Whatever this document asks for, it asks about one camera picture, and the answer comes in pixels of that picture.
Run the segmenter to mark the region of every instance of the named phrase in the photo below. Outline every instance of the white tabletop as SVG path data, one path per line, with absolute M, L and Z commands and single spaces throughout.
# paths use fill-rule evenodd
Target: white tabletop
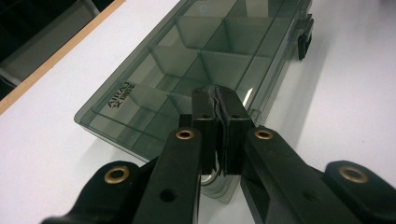
M 175 5 L 127 1 L 0 117 L 0 223 L 63 215 L 111 161 L 142 162 L 73 117 Z M 364 165 L 396 186 L 396 2 L 314 0 L 313 41 L 295 61 L 265 125 L 310 165 Z M 252 223 L 243 192 L 201 197 L 200 223 Z

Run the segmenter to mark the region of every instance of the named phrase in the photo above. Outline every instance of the metal ring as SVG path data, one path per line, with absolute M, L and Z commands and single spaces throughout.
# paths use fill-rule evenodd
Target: metal ring
M 257 130 L 254 135 L 260 139 L 269 140 L 274 137 L 274 134 L 267 130 Z
M 352 166 L 342 166 L 338 169 L 338 172 L 343 178 L 358 184 L 366 183 L 369 179 L 363 171 Z M 357 176 L 351 175 L 348 172 L 354 172 Z
M 189 140 L 194 137 L 194 132 L 191 130 L 180 130 L 176 133 L 176 137 L 182 140 Z
M 111 176 L 114 172 L 121 171 L 122 176 L 120 177 L 113 177 Z M 126 166 L 116 166 L 107 171 L 105 174 L 105 181 L 107 184 L 119 184 L 124 181 L 129 176 L 129 169 Z

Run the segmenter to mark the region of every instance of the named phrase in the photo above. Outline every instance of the white table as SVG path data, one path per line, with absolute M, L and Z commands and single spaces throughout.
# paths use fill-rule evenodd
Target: white table
M 102 165 L 142 162 L 73 117 L 176 0 L 127 1 L 0 117 L 0 223 L 63 215 Z M 310 165 L 364 165 L 396 187 L 396 2 L 314 0 L 313 41 L 265 125 Z M 200 223 L 252 223 L 243 192 L 201 198 Z

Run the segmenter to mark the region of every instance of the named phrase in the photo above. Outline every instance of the smoky gray plastic organizer box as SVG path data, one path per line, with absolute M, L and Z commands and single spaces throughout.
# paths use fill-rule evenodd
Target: smoky gray plastic organizer box
M 191 112 L 195 88 L 231 88 L 253 120 L 265 119 L 310 4 L 179 2 L 78 111 L 76 123 L 149 161 L 177 128 L 179 114 Z

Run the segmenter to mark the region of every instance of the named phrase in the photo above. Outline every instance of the brass grommet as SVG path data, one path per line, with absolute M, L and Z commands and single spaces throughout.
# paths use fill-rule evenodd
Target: brass grommet
M 113 177 L 112 175 L 115 172 L 122 172 L 122 175 L 120 177 Z M 124 181 L 126 178 L 129 176 L 129 169 L 126 166 L 116 166 L 111 168 L 107 173 L 105 174 L 105 181 L 107 184 L 119 184 L 122 181 Z
M 180 130 L 176 133 L 176 137 L 182 140 L 189 140 L 194 137 L 194 132 L 191 130 Z
M 274 134 L 267 130 L 257 130 L 254 135 L 260 139 L 269 140 L 274 137 Z
M 366 183 L 369 179 L 363 171 L 352 166 L 342 166 L 338 169 L 338 172 L 343 178 L 358 184 Z

